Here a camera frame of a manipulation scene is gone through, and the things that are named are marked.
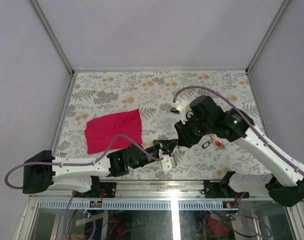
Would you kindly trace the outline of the red key tag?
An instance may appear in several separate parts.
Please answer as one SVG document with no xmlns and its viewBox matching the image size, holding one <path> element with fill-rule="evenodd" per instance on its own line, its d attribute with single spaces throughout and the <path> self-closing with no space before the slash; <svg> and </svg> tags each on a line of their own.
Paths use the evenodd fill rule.
<svg viewBox="0 0 304 240">
<path fill-rule="evenodd" d="M 222 143 L 220 143 L 219 141 L 216 141 L 215 144 L 220 148 L 222 147 Z"/>
</svg>

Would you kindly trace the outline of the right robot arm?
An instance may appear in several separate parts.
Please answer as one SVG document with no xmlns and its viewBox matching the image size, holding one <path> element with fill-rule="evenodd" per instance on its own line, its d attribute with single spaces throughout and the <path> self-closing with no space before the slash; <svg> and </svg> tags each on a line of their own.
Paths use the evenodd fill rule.
<svg viewBox="0 0 304 240">
<path fill-rule="evenodd" d="M 268 170 L 269 174 L 241 174 L 229 171 L 220 181 L 225 197 L 235 193 L 269 196 L 285 207 L 304 199 L 304 164 L 294 160 L 270 140 L 264 140 L 260 129 L 250 117 L 242 119 L 240 111 L 223 111 L 209 96 L 191 102 L 180 100 L 171 104 L 171 111 L 180 115 L 175 124 L 177 144 L 191 148 L 203 136 L 216 135 L 243 148 Z"/>
</svg>

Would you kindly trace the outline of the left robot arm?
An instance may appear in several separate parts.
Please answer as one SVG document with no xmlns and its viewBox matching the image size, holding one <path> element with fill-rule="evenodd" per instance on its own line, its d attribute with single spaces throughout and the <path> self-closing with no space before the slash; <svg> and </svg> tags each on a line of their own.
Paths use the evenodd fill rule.
<svg viewBox="0 0 304 240">
<path fill-rule="evenodd" d="M 160 162 L 164 171 L 176 167 L 172 152 L 177 140 L 154 140 L 153 145 L 142 148 L 131 144 L 127 148 L 93 158 L 63 158 L 44 150 L 25 161 L 23 193 L 38 194 L 46 190 L 71 190 L 90 197 L 100 194 L 102 177 L 121 177 L 131 169 Z"/>
</svg>

